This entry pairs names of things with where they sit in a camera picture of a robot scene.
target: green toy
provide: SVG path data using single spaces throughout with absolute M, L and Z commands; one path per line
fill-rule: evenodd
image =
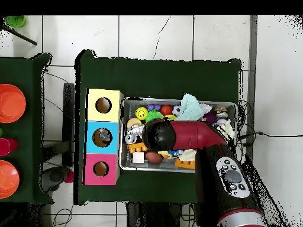
M 25 16 L 7 16 L 5 23 L 12 28 L 22 27 L 26 22 Z
M 161 114 L 161 112 L 157 111 L 156 109 L 152 109 L 148 114 L 145 119 L 146 122 L 149 122 L 155 118 L 160 118 L 163 119 L 164 116 Z

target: teal towel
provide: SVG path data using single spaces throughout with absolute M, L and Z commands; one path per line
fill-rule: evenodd
M 198 100 L 191 94 L 185 94 L 181 101 L 180 115 L 175 121 L 197 121 L 204 116 Z

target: gray tray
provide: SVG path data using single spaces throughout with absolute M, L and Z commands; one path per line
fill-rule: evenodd
M 230 118 L 231 126 L 234 129 L 234 135 L 237 135 L 237 121 L 238 121 L 238 106 L 235 103 L 225 102 L 207 102 L 199 101 L 199 103 L 205 103 L 209 106 L 225 106 L 228 111 L 228 118 Z M 133 164 L 131 162 L 131 153 L 127 150 L 127 144 L 124 143 L 123 138 L 126 133 L 126 123 L 130 118 L 135 117 L 135 111 L 137 108 L 149 104 L 159 105 L 180 105 L 181 100 L 177 99 L 154 99 L 154 98 L 124 98 L 121 101 L 121 120 L 120 120 L 120 150 L 119 150 L 119 165 L 124 170 L 140 170 L 140 171 L 171 171 L 171 172 L 184 172 L 192 173 L 194 170 L 185 168 L 178 168 L 175 166 L 174 159 L 163 159 L 160 164 L 150 164 L 147 160 L 144 164 Z

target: pink cube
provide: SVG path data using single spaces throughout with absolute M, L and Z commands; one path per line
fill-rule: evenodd
M 94 166 L 99 162 L 103 163 L 103 166 L 104 164 L 107 166 L 107 171 L 103 176 L 98 176 L 98 174 L 100 175 L 100 170 L 94 170 Z M 83 169 L 85 171 L 84 184 L 91 186 L 114 186 L 120 175 L 120 168 L 118 167 L 118 156 L 116 154 L 87 153 L 85 168 Z

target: dark green tablecloth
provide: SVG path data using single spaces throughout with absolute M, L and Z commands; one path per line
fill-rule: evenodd
M 11 124 L 0 124 L 4 138 L 19 142 L 19 148 L 0 157 L 12 163 L 19 171 L 20 185 L 9 198 L 0 202 L 51 203 L 51 198 L 39 186 L 42 165 L 42 111 L 41 73 L 50 60 L 49 54 L 34 59 L 0 57 L 0 83 L 16 85 L 24 94 L 27 106 L 24 115 Z
M 240 60 L 184 62 L 102 59 L 95 58 L 90 50 L 86 50 L 78 55 L 75 69 L 76 102 L 80 100 L 80 153 L 79 164 L 75 164 L 79 166 L 80 177 L 79 187 L 75 186 L 78 188 L 78 202 L 196 203 L 194 173 L 121 170 L 115 186 L 82 185 L 85 89 L 112 89 L 120 90 L 124 97 L 166 99 L 181 99 L 184 93 L 190 93 L 198 100 L 237 103 Z

